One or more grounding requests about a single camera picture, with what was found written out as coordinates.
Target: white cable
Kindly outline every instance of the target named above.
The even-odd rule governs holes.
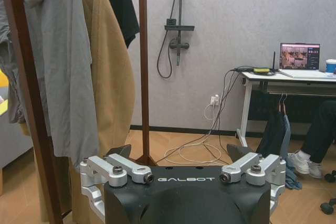
[[[230,83],[227,84],[227,85],[224,87],[223,93],[222,93],[222,95],[220,96],[220,107],[221,107],[221,105],[222,105],[222,103],[223,103],[223,97],[224,97],[225,91],[229,88],[229,86],[230,86]],[[206,110],[207,110],[207,108],[209,108],[209,106],[212,106],[212,114],[213,114],[213,118],[212,118],[212,119],[209,119],[209,118],[206,116]],[[195,143],[195,144],[187,144],[187,145],[183,145],[183,146],[179,146],[179,147],[170,148],[170,149],[168,149],[168,150],[165,152],[165,154],[164,154],[164,157],[166,157],[169,151],[172,151],[172,152],[173,152],[173,151],[175,151],[175,150],[178,150],[178,152],[179,152],[179,153],[178,153],[179,156],[180,156],[182,159],[188,161],[189,163],[187,163],[187,162],[175,162],[175,161],[171,161],[171,160],[168,159],[168,157],[166,157],[165,160],[168,161],[169,163],[176,164],[176,165],[197,165],[197,164],[208,164],[208,165],[211,165],[211,164],[216,164],[216,165],[222,166],[223,164],[216,162],[216,161],[218,161],[218,160],[222,157],[222,152],[220,151],[220,149],[218,149],[218,148],[215,147],[214,145],[210,145],[210,144],[206,144],[206,143],[205,143],[205,141],[209,138],[209,136],[210,136],[210,134],[211,134],[211,132],[212,132],[214,126],[215,126],[216,118],[218,118],[218,117],[220,116],[220,113],[221,113],[221,110],[219,109],[219,110],[217,111],[216,116],[215,116],[214,106],[213,106],[212,104],[208,104],[208,105],[205,107],[205,109],[204,109],[204,113],[203,113],[203,115],[204,115],[204,117],[205,117],[207,120],[213,120],[213,121],[212,121],[211,129],[209,130],[209,132],[208,132],[205,136],[203,136],[203,137],[205,137],[205,138],[204,138],[201,142],[199,142],[199,143]],[[217,158],[215,158],[215,159],[213,159],[213,160],[210,160],[210,161],[195,161],[195,160],[192,160],[192,159],[188,159],[188,158],[186,158],[185,156],[182,155],[182,153],[181,153],[181,150],[182,150],[182,149],[184,149],[184,148],[189,148],[189,147],[194,147],[194,146],[209,146],[209,147],[215,149],[216,151],[218,151],[218,153],[219,153],[219,157],[217,157]]]
[[[204,115],[204,117],[205,117],[207,120],[213,120],[214,117],[215,117],[214,113],[213,113],[213,117],[212,117],[212,118],[208,118],[208,117],[206,116],[206,110],[207,110],[207,108],[209,108],[210,106],[212,106],[212,111],[214,111],[214,106],[213,106],[211,103],[209,103],[209,104],[205,107],[204,112],[203,112],[203,115]]]

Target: antenna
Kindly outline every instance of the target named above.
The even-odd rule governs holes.
[[[275,51],[273,52],[273,71],[275,71]]]

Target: laptop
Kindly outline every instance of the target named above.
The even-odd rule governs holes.
[[[331,79],[335,75],[319,71],[320,44],[280,44],[279,72],[300,79]]]

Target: desk leg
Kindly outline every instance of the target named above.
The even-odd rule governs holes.
[[[2,169],[0,169],[0,196],[2,195],[3,190],[3,177],[2,177]]]
[[[246,80],[243,115],[241,117],[242,123],[240,129],[237,129],[237,135],[242,146],[247,146],[245,135],[248,120],[248,111],[250,109],[251,94],[252,94],[252,82]]]

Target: coat rack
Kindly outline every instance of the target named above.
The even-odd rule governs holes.
[[[33,51],[23,0],[4,0],[11,30],[14,53],[19,68],[20,84],[26,101],[31,138],[36,153],[36,162],[41,178],[50,224],[62,224],[63,216],[56,190],[53,151],[48,141],[45,119],[36,77]],[[140,9],[140,58],[141,58],[141,104],[143,155],[137,160],[146,165],[155,165],[150,156],[149,100],[148,100],[148,24],[147,0],[139,0]]]

